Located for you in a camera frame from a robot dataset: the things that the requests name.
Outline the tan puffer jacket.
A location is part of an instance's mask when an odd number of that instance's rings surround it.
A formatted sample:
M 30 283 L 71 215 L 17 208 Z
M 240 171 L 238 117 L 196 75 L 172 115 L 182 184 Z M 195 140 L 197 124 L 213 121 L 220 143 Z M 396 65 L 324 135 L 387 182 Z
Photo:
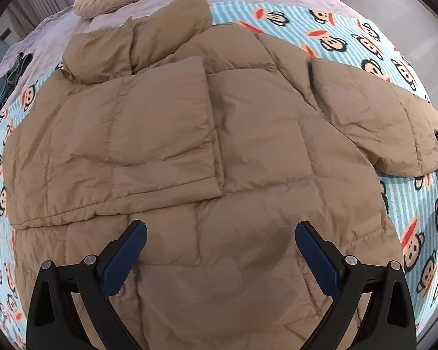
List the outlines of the tan puffer jacket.
M 4 151 L 15 285 L 132 220 L 149 239 L 114 298 L 149 349 L 298 349 L 330 300 L 298 254 L 310 221 L 343 253 L 404 268 L 380 176 L 438 169 L 438 112 L 207 0 L 72 37 Z

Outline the monkey print blue blanket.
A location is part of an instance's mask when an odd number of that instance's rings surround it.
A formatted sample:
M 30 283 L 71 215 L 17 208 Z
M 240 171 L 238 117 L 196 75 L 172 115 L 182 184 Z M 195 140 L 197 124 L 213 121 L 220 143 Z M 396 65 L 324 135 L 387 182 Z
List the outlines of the monkey print blue blanket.
M 394 44 L 365 18 L 308 10 L 301 6 L 278 6 L 239 1 L 215 2 L 213 22 L 234 22 L 259 29 L 297 45 L 309 55 L 365 70 L 417 97 L 427 91 L 415 71 Z M 6 137 L 26 117 L 21 100 L 24 89 L 39 90 L 60 65 L 55 62 L 36 82 L 18 86 L 0 112 L 0 160 Z M 421 292 L 412 293 L 416 330 L 424 334 L 438 306 L 438 173 L 418 177 L 380 176 L 381 193 L 403 247 L 408 267 L 407 284 L 415 288 L 429 256 L 435 256 L 433 281 Z M 0 192 L 3 188 L 0 179 Z M 8 284 L 15 271 L 15 231 L 0 213 L 0 333 L 14 349 L 25 346 L 26 320 L 18 293 Z

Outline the dark teal garment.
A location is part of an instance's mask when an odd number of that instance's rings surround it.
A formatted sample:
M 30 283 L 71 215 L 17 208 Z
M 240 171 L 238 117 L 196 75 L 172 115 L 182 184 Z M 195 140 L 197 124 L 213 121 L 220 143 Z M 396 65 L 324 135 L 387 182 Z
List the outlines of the dark teal garment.
M 20 52 L 11 69 L 0 78 L 0 110 L 15 90 L 15 87 L 26 68 L 30 65 L 33 57 L 33 53 L 24 54 Z

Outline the lilac bed sheet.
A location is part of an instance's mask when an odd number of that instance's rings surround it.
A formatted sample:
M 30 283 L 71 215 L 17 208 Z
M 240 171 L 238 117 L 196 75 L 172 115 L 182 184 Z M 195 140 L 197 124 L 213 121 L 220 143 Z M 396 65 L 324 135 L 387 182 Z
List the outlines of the lilac bed sheet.
M 122 7 L 121 9 L 84 20 L 77 16 L 71 7 L 46 18 L 25 39 L 12 45 L 0 63 L 0 78 L 15 62 L 18 53 L 34 55 L 31 65 L 26 69 L 18 86 L 36 82 L 44 72 L 47 72 L 61 58 L 70 38 L 80 32 L 91 32 L 106 26 L 122 24 L 126 18 L 142 18 L 156 12 L 173 0 L 141 0 Z M 229 0 L 208 0 L 209 2 L 224 2 Z M 306 8 L 323 10 L 341 14 L 347 17 L 359 18 L 360 13 L 340 0 L 242 0 L 245 2 L 266 2 L 277 5 L 298 5 Z

